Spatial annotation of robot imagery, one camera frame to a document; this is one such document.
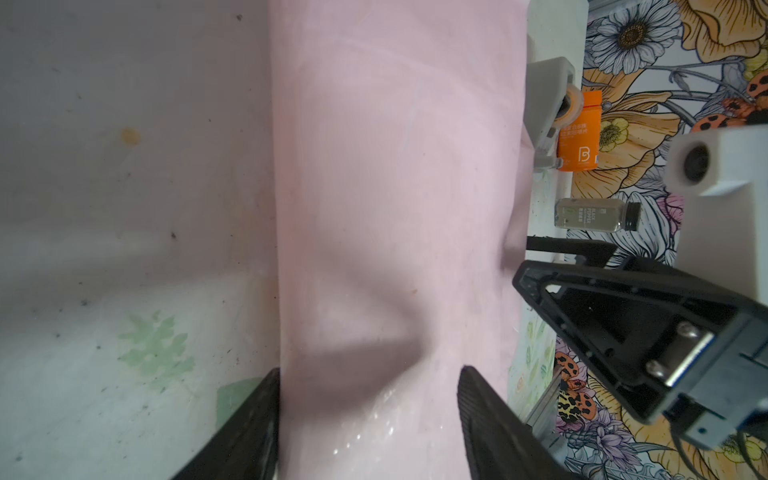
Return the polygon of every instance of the black bottle cap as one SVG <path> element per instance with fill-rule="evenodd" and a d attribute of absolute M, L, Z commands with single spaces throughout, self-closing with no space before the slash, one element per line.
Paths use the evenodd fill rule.
<path fill-rule="evenodd" d="M 627 213 L 624 215 L 624 229 L 637 231 L 637 225 L 640 223 L 640 203 L 629 202 L 627 204 Z"/>

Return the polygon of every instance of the black cable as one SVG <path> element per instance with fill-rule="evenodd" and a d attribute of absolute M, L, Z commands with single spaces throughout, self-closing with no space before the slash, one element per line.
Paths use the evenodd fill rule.
<path fill-rule="evenodd" d="M 688 455 L 686 454 L 685 450 L 683 450 L 683 443 L 680 441 L 680 437 L 672 433 L 670 430 L 670 435 L 672 435 L 672 443 L 674 443 L 674 448 L 677 449 L 677 454 L 680 455 L 680 459 L 683 461 L 685 466 L 688 467 L 689 470 L 691 470 L 698 478 L 699 480 L 709 480 L 704 475 L 701 475 L 699 471 L 694 467 L 694 464 L 688 458 Z"/>
<path fill-rule="evenodd" d="M 739 445 L 739 453 L 741 454 L 742 458 L 744 458 L 746 464 L 750 466 L 752 472 L 757 477 L 757 480 L 766 480 L 766 478 L 757 471 L 757 467 L 755 467 L 755 465 L 752 463 L 752 459 L 750 458 L 750 453 L 746 450 L 746 436 L 744 435 L 744 432 L 739 431 L 736 433 L 736 443 Z"/>

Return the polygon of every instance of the metal screw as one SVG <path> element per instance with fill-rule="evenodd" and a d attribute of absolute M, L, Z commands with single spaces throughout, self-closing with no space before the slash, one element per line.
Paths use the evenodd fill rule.
<path fill-rule="evenodd" d="M 645 371 L 648 372 L 650 376 L 655 376 L 658 379 L 667 376 L 667 369 L 665 369 L 658 360 L 648 360 L 648 363 L 645 364 Z"/>
<path fill-rule="evenodd" d="M 677 324 L 677 335 L 695 339 L 699 336 L 699 329 L 691 322 L 680 322 Z"/>

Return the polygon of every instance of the tape roll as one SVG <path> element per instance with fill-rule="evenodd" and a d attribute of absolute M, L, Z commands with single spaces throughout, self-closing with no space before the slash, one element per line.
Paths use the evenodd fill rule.
<path fill-rule="evenodd" d="M 552 122 L 552 127 L 563 128 L 574 123 L 581 115 L 582 108 L 584 108 L 584 95 L 576 85 L 568 84 L 565 88 L 565 98 Z"/>

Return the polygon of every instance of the pink fabric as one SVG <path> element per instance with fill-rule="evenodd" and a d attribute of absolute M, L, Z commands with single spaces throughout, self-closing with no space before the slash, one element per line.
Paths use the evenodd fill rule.
<path fill-rule="evenodd" d="M 270 7 L 280 476 L 468 478 L 459 370 L 504 395 L 517 343 L 527 2 Z"/>

